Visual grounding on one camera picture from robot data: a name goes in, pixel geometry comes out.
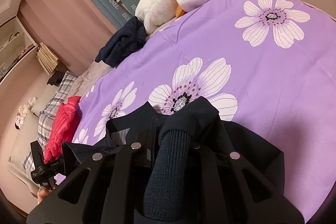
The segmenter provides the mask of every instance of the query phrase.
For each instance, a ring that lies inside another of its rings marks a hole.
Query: purple blanket
[[[336,180],[336,23],[296,0],[210,0],[154,34],[79,104],[74,142],[146,101],[199,96],[285,154],[285,196],[307,221]]]

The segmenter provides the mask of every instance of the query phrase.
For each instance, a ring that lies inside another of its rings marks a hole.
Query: plaid pillow
[[[65,73],[62,82],[53,98],[50,99],[45,109],[39,114],[39,125],[37,132],[37,140],[41,145],[43,151],[47,146],[51,130],[53,128],[53,122],[57,113],[57,110],[61,103],[67,98],[70,88],[77,77],[72,76],[68,71]],[[26,171],[33,171],[35,169],[30,152],[22,163],[23,169]]]

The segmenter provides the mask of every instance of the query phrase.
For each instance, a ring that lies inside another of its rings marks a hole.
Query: silver screw
[[[94,153],[92,155],[93,160],[101,160],[103,158],[103,155],[101,153]]]
[[[135,142],[131,144],[132,149],[140,149],[141,148],[141,143]]]
[[[230,158],[233,160],[238,160],[240,158],[240,154],[238,152],[231,152]]]
[[[199,143],[197,143],[197,142],[193,142],[193,143],[191,144],[191,147],[192,147],[193,149],[199,149],[199,148],[201,147],[201,145],[200,145]]]

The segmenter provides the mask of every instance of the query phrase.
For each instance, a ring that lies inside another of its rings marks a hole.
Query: beige wall
[[[0,94],[0,188],[9,201],[29,213],[37,205],[37,199],[23,182],[8,172],[7,164],[18,133],[14,126],[17,109],[30,97],[41,94],[48,76],[36,59],[15,74],[7,90]]]

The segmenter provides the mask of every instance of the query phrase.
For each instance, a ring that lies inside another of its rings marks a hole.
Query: person's hand
[[[37,202],[38,204],[41,203],[46,196],[50,195],[52,190],[47,190],[44,186],[41,186],[40,189],[37,192]]]

